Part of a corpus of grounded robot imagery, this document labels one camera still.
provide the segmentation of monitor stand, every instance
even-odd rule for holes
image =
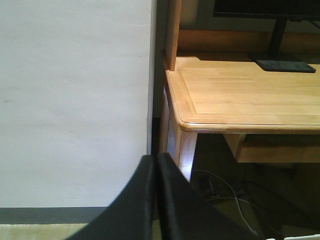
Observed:
[[[269,72],[315,73],[316,70],[290,54],[279,53],[287,20],[277,19],[267,53],[249,53],[263,70]]]

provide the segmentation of computer monitor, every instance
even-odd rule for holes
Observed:
[[[314,73],[292,55],[279,53],[287,21],[320,21],[320,0],[215,0],[214,17],[275,19],[267,53],[249,56],[264,70]]]

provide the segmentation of white wall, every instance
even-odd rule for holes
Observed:
[[[0,207],[108,206],[147,152],[150,0],[0,3]]]

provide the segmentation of black object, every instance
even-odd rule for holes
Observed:
[[[157,203],[164,240],[257,240],[206,203],[190,186],[168,153],[157,159]]]
[[[320,21],[319,0],[215,0],[213,16],[275,19],[268,51],[249,56],[265,71],[314,73],[316,70],[301,60],[279,56],[287,21]]]
[[[143,156],[113,203],[67,240],[151,240],[155,181],[154,159]]]
[[[215,0],[214,16],[320,21],[319,0]]]
[[[265,71],[295,73],[316,72],[313,67],[290,54],[279,53],[277,56],[270,56],[265,53],[249,53],[248,55]]]

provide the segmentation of cable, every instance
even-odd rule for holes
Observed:
[[[246,220],[243,212],[242,212],[242,209],[241,209],[241,206],[240,206],[240,203],[239,203],[239,199],[237,197],[237,194],[236,194],[236,191],[232,188],[232,186],[230,186],[229,183],[227,183],[225,180],[223,180],[221,177],[219,177],[218,175],[214,174],[213,172],[210,172],[210,171],[206,171],[206,170],[193,170],[192,171],[193,173],[194,172],[200,172],[200,173],[206,173],[206,174],[209,174],[209,175],[212,175],[214,177],[216,177],[217,179],[219,179],[220,181],[222,181],[225,185],[227,185],[229,187],[229,189],[232,191],[233,195],[234,195],[234,198],[235,198],[235,201],[236,201],[236,205],[239,209],[239,213],[240,213],[240,216],[241,218],[243,219],[244,223],[246,224],[246,226],[249,228],[249,230],[256,236],[259,236],[257,231],[254,230],[250,224],[248,223],[248,221]]]
[[[316,26],[318,29],[320,29],[320,25],[316,24],[314,21],[308,21],[312,25]]]
[[[277,194],[277,193],[269,190],[268,188],[266,188],[266,187],[264,187],[264,186],[261,186],[261,185],[255,183],[255,182],[252,182],[252,181],[242,181],[242,182],[245,183],[245,184],[251,184],[251,185],[253,185],[253,186],[256,186],[256,187],[258,187],[258,188],[261,188],[261,189],[265,190],[266,192],[269,192],[269,193],[273,194],[274,196],[278,197],[279,199],[285,201],[286,203],[288,203],[288,204],[290,204],[292,207],[294,207],[294,209],[298,210],[298,211],[302,214],[302,216],[304,216],[304,218],[307,219],[314,227],[316,227],[316,228],[319,227],[317,224],[314,223],[313,220],[310,219],[310,217],[309,217],[307,214],[305,214],[300,208],[298,208],[296,205],[294,205],[294,204],[293,204],[292,202],[290,202],[289,200],[285,199],[283,196],[281,196],[281,195],[279,195],[279,194]]]
[[[236,200],[235,197],[214,197],[214,198],[210,198],[208,199],[208,201],[214,201],[214,200]],[[249,204],[250,206],[252,206],[263,218],[263,220],[265,221],[265,223],[267,224],[267,226],[273,231],[275,232],[276,234],[279,234],[279,235],[283,235],[282,232],[278,231],[278,230],[275,230],[271,224],[268,222],[267,218],[265,217],[265,215],[260,211],[259,207],[257,207],[256,205],[254,205],[252,202],[249,202],[247,200],[244,200],[244,199],[241,199],[241,198],[238,198],[238,200],[240,202],[243,202],[243,203],[246,203],[246,204]]]

